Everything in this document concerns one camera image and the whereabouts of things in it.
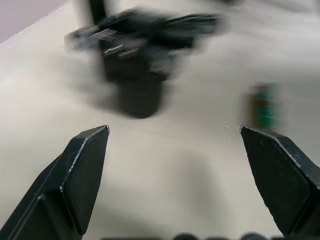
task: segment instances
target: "blurry black object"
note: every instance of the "blurry black object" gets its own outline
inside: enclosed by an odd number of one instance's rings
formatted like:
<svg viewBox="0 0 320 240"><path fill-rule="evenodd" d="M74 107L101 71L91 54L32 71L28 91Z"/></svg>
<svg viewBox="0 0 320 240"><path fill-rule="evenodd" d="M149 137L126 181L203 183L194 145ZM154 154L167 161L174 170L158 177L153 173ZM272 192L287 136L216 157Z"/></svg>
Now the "blurry black object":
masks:
<svg viewBox="0 0 320 240"><path fill-rule="evenodd" d="M171 18L136 9L110 15L103 0L90 0L89 6L92 26L69 38L75 48L98 48L106 79L118 85L121 108L137 118L160 107L163 81L172 76L181 50L196 48L197 40L214 34L221 20L216 14Z"/></svg>
<svg viewBox="0 0 320 240"><path fill-rule="evenodd" d="M72 138L36 178L0 231L1 240L80 240L100 187L109 128Z"/></svg>
<svg viewBox="0 0 320 240"><path fill-rule="evenodd" d="M320 168L289 138L244 126L255 184L284 236L320 236Z"/></svg>

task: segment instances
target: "motor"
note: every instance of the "motor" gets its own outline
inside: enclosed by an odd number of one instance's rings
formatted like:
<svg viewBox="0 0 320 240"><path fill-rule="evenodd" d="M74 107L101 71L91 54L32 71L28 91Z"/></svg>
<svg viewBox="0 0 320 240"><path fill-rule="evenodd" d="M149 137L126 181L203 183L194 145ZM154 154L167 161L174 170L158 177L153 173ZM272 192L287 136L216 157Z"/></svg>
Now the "motor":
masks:
<svg viewBox="0 0 320 240"><path fill-rule="evenodd" d="M117 84L120 107L136 118L161 106L163 82L170 79L181 53L197 48L200 37L215 34L218 14L172 18L139 9L106 16L91 1L93 25L67 36L75 49L98 49L107 81Z"/></svg>

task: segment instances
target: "small green object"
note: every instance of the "small green object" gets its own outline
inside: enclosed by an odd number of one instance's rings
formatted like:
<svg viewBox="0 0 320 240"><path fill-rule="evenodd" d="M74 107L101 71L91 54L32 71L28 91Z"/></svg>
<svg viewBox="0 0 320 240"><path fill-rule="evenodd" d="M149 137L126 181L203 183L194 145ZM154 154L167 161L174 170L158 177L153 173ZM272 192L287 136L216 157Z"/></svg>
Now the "small green object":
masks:
<svg viewBox="0 0 320 240"><path fill-rule="evenodd" d="M276 124L273 85L263 84L258 88L255 102L257 104L256 120L259 128L273 129Z"/></svg>

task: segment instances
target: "white table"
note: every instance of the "white table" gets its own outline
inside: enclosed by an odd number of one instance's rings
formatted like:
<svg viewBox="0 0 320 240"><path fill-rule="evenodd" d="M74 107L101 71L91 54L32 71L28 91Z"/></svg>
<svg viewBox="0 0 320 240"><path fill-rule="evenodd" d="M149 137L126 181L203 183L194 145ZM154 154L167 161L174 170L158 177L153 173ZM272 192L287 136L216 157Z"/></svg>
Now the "white table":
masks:
<svg viewBox="0 0 320 240"><path fill-rule="evenodd" d="M205 0L121 0L117 10L138 4L181 15L217 9ZM108 124L103 178L84 239L278 235L239 135L241 96L256 82L279 83L283 132L317 161L315 13L254 0L228 10L228 32L186 61L169 83L166 107L137 120L114 108L114 88L95 73L94 54L65 50L64 36L80 26L74 6L0 45L0 225L70 138Z"/></svg>

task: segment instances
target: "table surface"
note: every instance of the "table surface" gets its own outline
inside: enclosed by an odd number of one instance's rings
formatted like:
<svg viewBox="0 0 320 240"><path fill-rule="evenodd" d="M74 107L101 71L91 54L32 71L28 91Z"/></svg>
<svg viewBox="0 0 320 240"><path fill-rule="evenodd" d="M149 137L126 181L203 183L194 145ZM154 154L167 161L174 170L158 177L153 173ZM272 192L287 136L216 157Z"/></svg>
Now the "table surface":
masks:
<svg viewBox="0 0 320 240"><path fill-rule="evenodd" d="M107 124L103 178L84 239L278 235L239 135L241 101L257 82L278 83L281 132L320 163L315 10L275 0L228 9L210 0L120 0L115 9L142 4L179 15L223 12L228 26L184 61L167 83L164 107L147 119L115 108L115 88L99 76L95 53L65 49L65 35L83 23L78 4L0 44L0 225L70 138Z"/></svg>

